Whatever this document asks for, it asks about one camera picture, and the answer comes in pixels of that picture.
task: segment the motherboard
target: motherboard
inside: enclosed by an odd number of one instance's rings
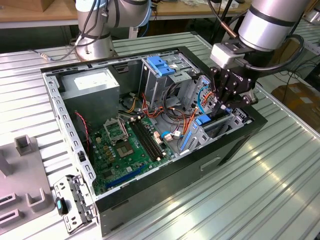
[[[92,132],[95,194],[103,194],[174,158],[170,147],[159,142],[157,136],[148,117],[127,122],[115,119]]]

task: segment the ram slot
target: ram slot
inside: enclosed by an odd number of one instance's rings
[[[130,123],[130,126],[152,161],[155,162],[159,160],[159,158],[161,159],[163,155],[155,141],[147,132],[145,126],[139,121]]]

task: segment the wooden table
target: wooden table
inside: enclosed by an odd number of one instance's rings
[[[231,8],[228,16],[234,16],[249,8],[251,0]],[[160,2],[157,7],[156,20],[202,19],[214,17],[207,4],[189,6],[178,2]],[[150,20],[155,19],[152,13]],[[44,12],[31,11],[11,6],[0,10],[0,29],[29,28],[46,26],[77,25],[77,10],[73,0],[55,0]],[[137,37],[137,27],[130,28],[129,38]]]

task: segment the metal bracket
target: metal bracket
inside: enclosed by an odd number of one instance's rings
[[[63,220],[69,234],[84,227],[97,216],[89,189],[82,176],[65,176],[53,186],[57,197],[63,198],[66,203],[67,214],[63,216]]]

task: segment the workbench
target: workbench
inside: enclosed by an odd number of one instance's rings
[[[114,41],[120,56],[186,46],[208,66],[211,46],[198,35],[177,33]],[[57,58],[70,47],[39,49]],[[40,68],[76,63],[46,62],[29,52],[0,54],[0,144],[36,137],[49,184],[75,174],[56,123]],[[254,108],[267,124],[225,165],[194,182],[107,239],[310,239],[320,231],[320,136],[262,88]],[[99,239],[91,223],[68,236],[54,209],[0,239]]]
[[[251,2],[251,0],[247,0],[240,4],[238,8],[230,8],[227,17],[233,17],[248,9]],[[160,2],[157,5],[156,16],[155,14],[155,12],[152,13],[150,21],[214,17],[207,4],[189,6],[181,1]],[[77,10],[73,0],[55,0],[44,12],[11,6],[4,6],[4,9],[0,10],[0,29],[66,25],[78,25]],[[137,37],[137,29],[137,27],[130,28],[129,38]]]

